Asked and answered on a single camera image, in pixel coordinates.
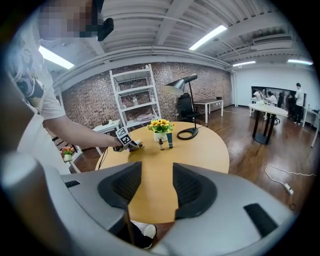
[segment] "round wooden table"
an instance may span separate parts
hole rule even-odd
[[[227,174],[229,153],[224,141],[212,130],[197,125],[199,133],[190,140],[180,140],[177,133],[192,127],[189,122],[174,122],[173,148],[164,142],[164,150],[154,141],[153,133],[142,127],[130,133],[141,140],[144,147],[134,152],[114,152],[109,148],[100,169],[128,162],[142,162],[141,184],[129,204],[131,220],[142,223],[168,223],[175,221],[178,198],[173,187],[173,163],[198,166]]]
[[[258,142],[260,144],[264,144],[264,145],[270,144],[270,137],[271,137],[272,131],[274,129],[276,116],[278,115],[278,116],[287,117],[288,116],[288,111],[286,111],[286,110],[284,110],[284,109],[282,109],[280,107],[271,106],[271,105],[259,105],[257,103],[249,104],[249,108],[251,108],[253,110],[256,110],[256,112],[255,112],[255,124],[254,124],[252,138],[256,142]],[[266,116],[267,116],[263,134],[262,133],[257,133],[259,117],[260,117],[260,111],[266,112]],[[268,135],[267,135],[269,122],[270,122],[270,115],[271,115],[271,125],[270,125],[270,129],[269,129],[269,132],[268,132]]]

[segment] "white shelving unit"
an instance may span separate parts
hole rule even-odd
[[[112,70],[109,71],[113,93],[116,101],[116,105],[118,107],[120,117],[123,123],[123,126],[126,128],[131,128],[134,126],[142,125],[149,123],[150,120],[147,121],[138,121],[138,120],[127,120],[126,112],[146,106],[150,106],[150,112],[154,115],[153,119],[160,119],[161,118],[161,112],[160,112],[160,106],[159,106],[159,100],[158,100],[158,94],[156,90],[156,83],[154,79],[154,74],[152,72],[151,64],[147,65],[145,69],[139,69],[139,70],[133,70],[118,74],[113,74]],[[134,87],[126,90],[121,90],[121,84],[126,82],[132,82],[132,84],[135,84],[135,81],[145,79],[146,80],[146,86],[139,86]],[[131,107],[124,107],[122,97],[124,96],[131,96],[132,97],[136,94],[140,93],[149,93],[149,99],[150,102],[134,105]]]

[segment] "white t-shirt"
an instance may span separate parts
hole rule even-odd
[[[260,92],[256,91],[253,95],[254,95],[256,98],[258,98],[259,100],[261,100],[261,94],[260,94]]]
[[[305,95],[304,95],[304,92],[301,90],[301,88],[296,91],[294,97],[296,98],[295,104],[302,107],[304,105]]]
[[[70,174],[43,121],[66,113],[56,99],[53,80],[39,52],[37,14],[17,32],[7,56],[8,73],[24,95],[34,116],[26,127],[17,151],[32,155],[43,166],[53,166],[60,174]]]
[[[268,101],[270,101],[272,104],[278,105],[278,100],[276,96],[271,95],[270,97],[266,98]]]

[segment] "white flower pot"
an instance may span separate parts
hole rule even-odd
[[[65,161],[65,162],[70,162],[70,161],[72,161],[72,155],[70,155],[70,154],[65,154],[64,157],[63,157],[63,161]]]
[[[168,140],[167,135],[165,132],[163,133],[153,133],[153,138],[155,142],[159,142],[159,140],[161,139],[163,142],[166,142]]]

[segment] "black pants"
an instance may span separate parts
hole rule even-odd
[[[144,234],[142,234],[140,229],[135,224],[133,224],[131,221],[130,221],[130,225],[131,225],[132,232],[133,232],[135,246],[137,246],[139,248],[146,248],[152,244],[152,241],[153,241],[152,238],[150,238],[148,236],[144,236]],[[118,238],[126,241],[127,243],[132,244],[127,225],[125,225],[123,227],[123,229],[116,236]]]
[[[303,116],[303,107],[302,106],[298,106],[295,105],[295,114],[294,114],[294,122],[298,122],[300,124],[300,121],[302,119]]]

